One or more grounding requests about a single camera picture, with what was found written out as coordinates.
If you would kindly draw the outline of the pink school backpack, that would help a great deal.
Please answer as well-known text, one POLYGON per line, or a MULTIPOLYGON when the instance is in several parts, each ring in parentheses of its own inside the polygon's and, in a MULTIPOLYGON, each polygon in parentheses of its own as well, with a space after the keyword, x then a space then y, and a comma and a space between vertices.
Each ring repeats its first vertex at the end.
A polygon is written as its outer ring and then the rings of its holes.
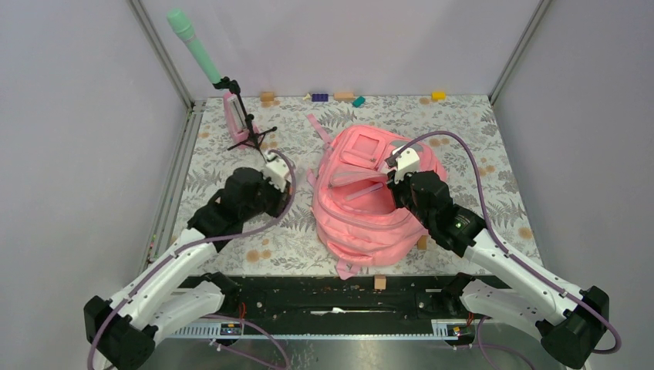
MULTIPOLYGON (((397 209, 386 185, 386 158, 406 149, 409 139, 374 126, 355 125, 330 136, 314 115, 307 116, 324 142, 316 170, 308 171, 313 189, 311 210, 319 240, 336 257, 336 272, 346 280, 364 267, 390 266, 403 259, 426 229, 406 209, 397 209), (347 201, 345 196, 382 183, 383 188, 347 201)), ((420 157, 420 171, 447 172, 424 143, 411 147, 420 157)))

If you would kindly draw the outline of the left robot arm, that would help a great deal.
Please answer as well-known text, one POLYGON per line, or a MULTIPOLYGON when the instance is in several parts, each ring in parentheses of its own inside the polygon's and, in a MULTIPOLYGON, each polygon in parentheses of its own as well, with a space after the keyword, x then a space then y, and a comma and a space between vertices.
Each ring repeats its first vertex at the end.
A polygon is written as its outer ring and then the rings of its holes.
POLYGON ((87 368, 138 369, 175 331, 214 312, 233 315, 240 298, 230 281, 203 281, 181 296, 170 295, 233 239, 276 225, 290 209, 294 182, 291 166, 280 159, 262 170, 236 169, 143 273, 111 298, 91 298, 84 307, 91 344, 87 368))

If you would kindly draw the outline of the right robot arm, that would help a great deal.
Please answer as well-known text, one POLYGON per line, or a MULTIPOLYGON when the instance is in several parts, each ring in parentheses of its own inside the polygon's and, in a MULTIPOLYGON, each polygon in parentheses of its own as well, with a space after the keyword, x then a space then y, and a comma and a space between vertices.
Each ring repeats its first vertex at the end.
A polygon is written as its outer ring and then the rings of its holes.
POLYGON ((489 316, 539 340, 562 365, 580 369, 608 328, 610 300, 599 287, 583 289, 536 264, 485 219, 454 203, 449 187, 433 171, 388 175, 398 208, 408 210, 443 249, 489 271, 511 292, 495 291, 469 274, 457 274, 442 297, 444 311, 489 316))

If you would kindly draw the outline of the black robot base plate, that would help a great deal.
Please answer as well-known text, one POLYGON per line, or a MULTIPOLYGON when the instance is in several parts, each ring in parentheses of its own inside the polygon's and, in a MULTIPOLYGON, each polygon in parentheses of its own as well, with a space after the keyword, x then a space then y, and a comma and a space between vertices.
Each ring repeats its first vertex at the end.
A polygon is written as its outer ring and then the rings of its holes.
POLYGON ((310 330, 335 324, 355 328, 377 328, 388 321, 464 321, 474 324, 471 314, 445 287, 453 275, 389 276, 386 290, 373 288, 373 277, 237 277, 226 308, 216 318, 201 321, 236 321, 265 331, 281 322, 310 330))

